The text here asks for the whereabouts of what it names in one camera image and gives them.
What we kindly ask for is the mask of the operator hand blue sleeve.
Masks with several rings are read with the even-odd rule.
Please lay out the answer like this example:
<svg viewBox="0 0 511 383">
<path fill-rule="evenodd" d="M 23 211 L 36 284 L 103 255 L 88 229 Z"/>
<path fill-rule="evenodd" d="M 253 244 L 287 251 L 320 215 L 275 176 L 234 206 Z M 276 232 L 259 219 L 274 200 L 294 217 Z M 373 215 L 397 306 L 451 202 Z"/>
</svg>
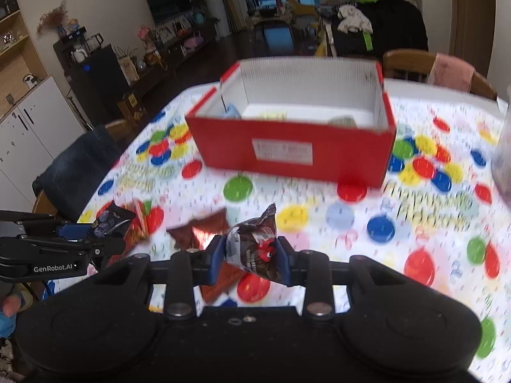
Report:
<svg viewBox="0 0 511 383">
<path fill-rule="evenodd" d="M 32 296 L 25 297 L 23 293 L 12 292 L 1 302 L 0 337 L 8 338 L 16 328 L 17 314 L 32 305 Z"/>
</svg>

